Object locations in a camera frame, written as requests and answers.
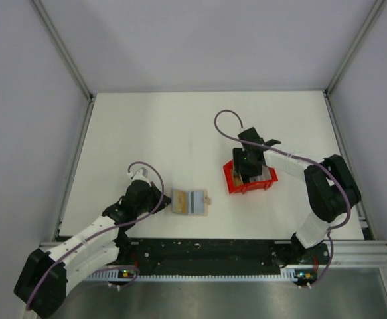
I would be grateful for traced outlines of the gold credit card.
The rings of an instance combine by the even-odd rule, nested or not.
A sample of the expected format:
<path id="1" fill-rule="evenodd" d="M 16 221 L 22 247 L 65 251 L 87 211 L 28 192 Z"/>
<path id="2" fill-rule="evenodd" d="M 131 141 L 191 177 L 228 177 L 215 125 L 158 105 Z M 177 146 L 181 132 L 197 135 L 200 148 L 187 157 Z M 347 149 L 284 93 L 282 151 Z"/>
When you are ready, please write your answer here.
<path id="1" fill-rule="evenodd" d="M 186 215 L 188 213 L 188 195 L 186 191 L 173 189 L 171 194 L 171 210 L 174 213 Z"/>

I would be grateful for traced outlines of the red plastic card tray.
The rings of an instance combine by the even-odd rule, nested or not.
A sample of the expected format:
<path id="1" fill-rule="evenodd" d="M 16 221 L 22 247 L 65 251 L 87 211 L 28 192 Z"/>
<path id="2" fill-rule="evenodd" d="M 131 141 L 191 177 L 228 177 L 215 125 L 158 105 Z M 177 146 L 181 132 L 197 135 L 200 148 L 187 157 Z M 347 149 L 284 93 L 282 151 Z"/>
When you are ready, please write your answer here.
<path id="1" fill-rule="evenodd" d="M 278 176 L 273 168 L 264 167 L 264 169 L 268 169 L 271 173 L 271 179 L 267 181 L 261 181 L 261 182 L 246 182 L 241 177 L 234 176 L 233 174 L 233 161 L 229 161 L 228 163 L 224 164 L 222 167 L 222 170 L 224 172 L 224 178 L 226 181 L 226 186 L 228 189 L 229 194 L 236 194 L 241 193 L 245 194 L 250 191 L 255 190 L 268 190 L 272 187 L 272 185 L 278 181 Z"/>

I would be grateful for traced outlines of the beige card holder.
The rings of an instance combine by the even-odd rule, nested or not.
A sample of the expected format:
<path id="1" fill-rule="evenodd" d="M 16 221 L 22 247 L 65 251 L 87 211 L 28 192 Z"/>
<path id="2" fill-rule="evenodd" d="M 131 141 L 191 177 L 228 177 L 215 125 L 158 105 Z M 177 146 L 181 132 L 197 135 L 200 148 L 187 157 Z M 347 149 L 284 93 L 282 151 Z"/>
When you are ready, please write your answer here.
<path id="1" fill-rule="evenodd" d="M 208 206 L 211 204 L 211 199 L 208 196 L 208 193 L 206 190 L 196 190 L 196 191 L 204 191 L 206 194 L 206 214 L 205 215 L 188 215 L 188 214 L 186 214 L 185 216 L 206 216 L 206 215 L 208 215 Z"/>

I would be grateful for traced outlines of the grey credit card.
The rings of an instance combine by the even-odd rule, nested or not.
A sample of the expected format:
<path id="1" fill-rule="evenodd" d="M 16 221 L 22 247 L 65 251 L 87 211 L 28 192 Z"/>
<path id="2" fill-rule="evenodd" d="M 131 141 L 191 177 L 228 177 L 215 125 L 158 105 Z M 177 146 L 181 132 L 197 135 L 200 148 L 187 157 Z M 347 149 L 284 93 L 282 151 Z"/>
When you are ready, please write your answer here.
<path id="1" fill-rule="evenodd" d="M 187 214 L 206 214 L 206 194 L 204 191 L 190 191 L 187 193 Z"/>

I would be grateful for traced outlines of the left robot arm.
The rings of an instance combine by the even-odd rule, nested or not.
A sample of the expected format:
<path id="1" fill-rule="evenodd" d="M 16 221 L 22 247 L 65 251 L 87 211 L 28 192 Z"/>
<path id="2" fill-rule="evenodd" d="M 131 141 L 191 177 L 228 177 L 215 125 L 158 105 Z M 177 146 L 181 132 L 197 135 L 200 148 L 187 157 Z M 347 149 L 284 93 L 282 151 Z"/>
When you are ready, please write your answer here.
<path id="1" fill-rule="evenodd" d="M 127 230 L 170 204 L 171 198 L 154 183 L 132 181 L 125 195 L 84 230 L 49 250 L 31 252 L 15 284 L 15 296 L 41 318 L 52 316 L 92 273 L 114 261 L 127 262 L 131 256 Z"/>

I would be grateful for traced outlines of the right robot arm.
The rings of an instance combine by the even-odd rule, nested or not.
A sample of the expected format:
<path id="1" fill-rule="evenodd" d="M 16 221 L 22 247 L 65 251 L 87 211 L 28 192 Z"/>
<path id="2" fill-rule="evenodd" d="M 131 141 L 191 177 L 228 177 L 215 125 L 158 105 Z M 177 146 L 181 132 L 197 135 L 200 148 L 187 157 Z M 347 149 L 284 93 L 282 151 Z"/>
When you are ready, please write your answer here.
<path id="1" fill-rule="evenodd" d="M 278 140 L 265 141 L 254 127 L 238 134 L 241 148 L 233 149 L 236 174 L 255 177 L 264 167 L 281 170 L 305 183 L 311 212 L 293 234 L 292 258 L 306 263 L 315 254 L 332 222 L 362 199 L 360 190 L 345 160 L 337 154 L 310 159 Z"/>

